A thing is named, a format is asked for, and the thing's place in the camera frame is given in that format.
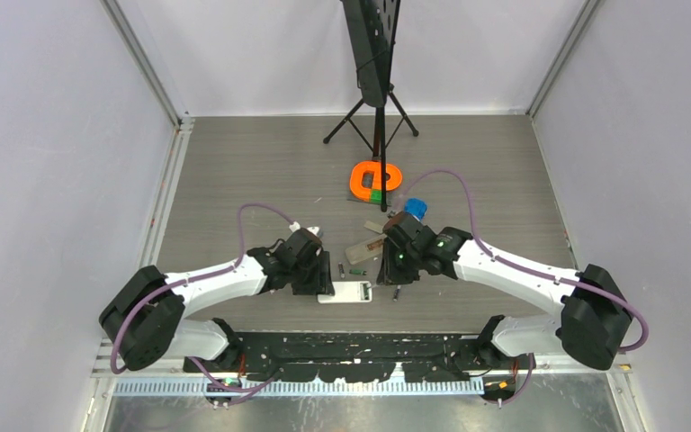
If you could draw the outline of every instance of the white plastic piece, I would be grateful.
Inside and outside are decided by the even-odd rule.
[[[226,274],[204,281],[194,281],[197,276],[232,266],[233,263],[234,261],[189,272],[189,284],[172,290],[174,294],[184,297],[184,317],[216,303],[225,302],[235,297],[256,295],[261,291],[266,282],[264,269],[255,258],[247,255],[242,258],[239,267]],[[166,274],[166,281],[169,283],[178,281],[184,279],[186,275],[184,273],[169,273]]]
[[[556,278],[578,280],[576,270],[570,268],[553,267],[525,259],[521,256],[496,249],[484,243],[494,257],[503,257],[521,266],[526,266],[554,275]],[[454,272],[463,281],[477,282],[488,285],[500,291],[514,295],[546,311],[553,317],[558,317],[562,310],[560,302],[563,295],[571,295],[573,286],[565,283],[555,283],[552,279],[540,277],[516,270],[508,265],[492,260],[475,242],[466,241],[459,252],[459,259],[454,261]]]
[[[162,358],[196,356],[212,360],[228,345],[226,334],[215,322],[183,319]]]
[[[308,228],[306,228],[306,230],[311,231],[311,233],[313,233],[313,235],[315,235],[321,239],[321,236],[323,234],[321,231],[321,227],[308,227]]]
[[[560,321],[550,315],[506,317],[494,329],[491,342],[508,357],[526,353],[562,354],[561,341],[555,336],[559,327]]]
[[[372,301],[372,284],[367,281],[333,282],[335,295],[317,295],[322,304],[368,303]]]

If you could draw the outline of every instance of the black bracket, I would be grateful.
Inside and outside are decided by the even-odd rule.
[[[166,277],[154,265],[140,268],[99,316],[99,324],[115,340],[126,316],[145,296],[166,284]],[[166,353],[184,314],[184,299],[171,291],[147,304],[123,336],[120,354],[131,371],[155,363]]]
[[[604,268],[590,264],[578,276],[581,282],[624,299]],[[563,296],[561,301],[565,307],[556,335],[565,352],[588,367],[600,371],[610,369],[632,324],[632,316],[617,303],[580,288],[574,289],[570,297]]]
[[[474,359],[474,339],[461,334],[238,332],[237,336],[251,381],[276,376],[291,383],[316,377],[325,383],[338,378],[348,383],[382,382],[390,378],[397,362],[407,383],[467,381],[466,371],[486,369]],[[203,364],[212,373],[238,370],[236,364]],[[184,371],[197,369],[184,362]]]
[[[297,229],[273,250],[254,247],[247,251],[263,267],[266,284],[260,293],[281,290],[287,284],[293,295],[334,295],[329,268],[329,252],[319,237],[307,229]]]

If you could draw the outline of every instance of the metal rod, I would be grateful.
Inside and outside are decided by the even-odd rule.
[[[361,108],[362,105],[364,105],[364,99],[362,99],[362,100],[360,100],[359,102],[357,102],[356,105],[354,105],[354,107],[351,108],[351,111],[349,111],[348,114],[346,114],[345,117],[343,117],[343,120],[341,120],[340,123],[338,123],[337,126],[336,126],[336,127],[329,133],[329,135],[327,135],[322,141],[323,141],[325,144],[328,144],[329,141],[332,140],[332,137],[334,137],[335,134],[336,134],[338,131],[340,131],[340,128],[342,128],[343,125],[346,124],[346,122],[351,121],[351,117],[353,117],[354,114],[356,114],[356,112],[359,111],[359,108]]]
[[[372,157],[376,158],[379,157],[381,152],[380,150],[382,149],[382,146],[380,144],[380,108],[375,108],[374,109],[374,136],[372,139]]]
[[[550,66],[550,70],[547,72],[542,84],[539,86],[539,90],[536,92],[536,96],[534,96],[534,101],[531,102],[531,106],[528,108],[528,111],[525,112],[527,115],[531,116],[532,119],[539,112],[539,108],[542,107],[544,99],[552,89],[552,85],[555,84],[555,80],[565,66],[565,63],[568,61],[570,54],[576,48],[576,44],[579,42],[581,35],[584,34],[584,31],[587,29],[590,20],[595,15],[597,8],[602,2],[603,0],[585,0],[584,4],[581,6],[579,16],[576,17],[576,21],[570,28],[565,41],[558,51],[557,56],[555,56],[555,60],[552,62],[552,65]]]
[[[377,108],[376,122],[380,133],[380,210],[388,211],[388,194],[386,189],[387,175],[385,173],[385,107]]]
[[[362,134],[362,132],[359,130],[359,128],[354,124],[354,122],[351,119],[348,119],[348,122],[351,123],[351,126],[354,127],[354,129],[356,130],[356,133],[358,133],[359,136],[362,137],[362,141],[364,141],[364,144],[366,144],[367,147],[369,147],[370,150],[372,150],[372,144],[369,143],[369,141],[367,140],[367,137],[365,137],[364,134]]]
[[[136,33],[131,28],[130,22],[128,18],[126,18],[125,13],[118,4],[118,1],[100,0],[100,3],[102,3],[105,11],[110,16],[112,24],[118,29],[118,33],[121,35],[123,43],[125,43],[126,48],[129,49],[129,53],[139,67],[141,74],[144,76],[144,80],[147,81],[150,90],[152,90],[152,93],[155,94],[157,101],[160,102],[160,106],[163,107],[168,119],[174,124],[175,127],[178,127],[181,122],[181,116],[179,116],[179,114],[176,112],[173,102],[171,101],[170,97],[168,97],[168,93],[163,87],[162,82],[157,77],[155,68],[152,67],[152,63],[149,61],[149,58],[142,48],[141,43],[139,43],[139,39],[137,39]]]
[[[401,104],[399,103],[399,98],[397,98],[396,95],[393,94],[392,90],[390,92],[388,92],[388,96],[393,101],[393,104],[396,105],[396,108],[399,110],[399,113],[401,113],[401,120],[406,120],[407,125],[409,125],[409,128],[412,129],[412,135],[414,135],[414,136],[419,135],[419,130],[417,130],[417,128],[415,128],[414,123],[412,123],[412,120],[409,119],[407,112],[404,111],[404,107],[401,106]]]
[[[399,131],[399,128],[401,127],[401,123],[403,123],[403,122],[404,122],[404,118],[401,117],[401,120],[399,120],[399,124],[396,125],[396,129],[393,130],[393,133],[390,135],[390,138],[388,138],[388,142],[385,144],[386,149],[390,145],[390,142],[393,141],[393,137],[396,136],[396,132]]]

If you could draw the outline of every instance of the metal plate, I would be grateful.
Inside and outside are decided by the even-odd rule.
[[[203,397],[113,397],[108,431],[622,431],[603,374],[536,375],[503,409],[479,396],[258,398],[211,409]]]
[[[243,393],[228,391],[207,392],[206,378],[122,378],[113,395],[120,397],[177,397],[193,396],[242,396]],[[253,387],[260,382],[242,379],[243,387]],[[384,382],[272,382],[255,397],[314,397],[314,396],[432,396],[432,395],[483,394],[483,379],[471,378],[468,382],[404,382],[402,376],[391,377]]]

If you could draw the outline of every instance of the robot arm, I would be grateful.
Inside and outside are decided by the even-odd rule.
[[[150,265],[134,274],[99,317],[114,340],[134,306],[155,290],[175,284],[155,297],[134,317],[123,336],[120,354],[133,371],[161,358],[196,356],[219,364],[234,362],[240,344],[220,319],[188,319],[216,303],[292,286],[296,295],[333,295],[329,253],[322,248],[318,229],[297,229],[272,247],[256,247],[236,262],[187,273],[162,274]],[[219,271],[232,267],[220,277]]]
[[[590,284],[623,298],[605,269],[588,265],[577,273],[536,263],[476,241],[460,229],[447,227],[436,235],[406,212],[391,218],[383,232],[389,241],[383,248],[379,283],[411,284],[419,279],[419,270],[426,270],[486,284],[546,312],[524,319],[492,317],[477,342],[479,356],[489,366],[526,353],[562,352],[595,369],[612,365],[631,316],[608,299],[571,284]]]

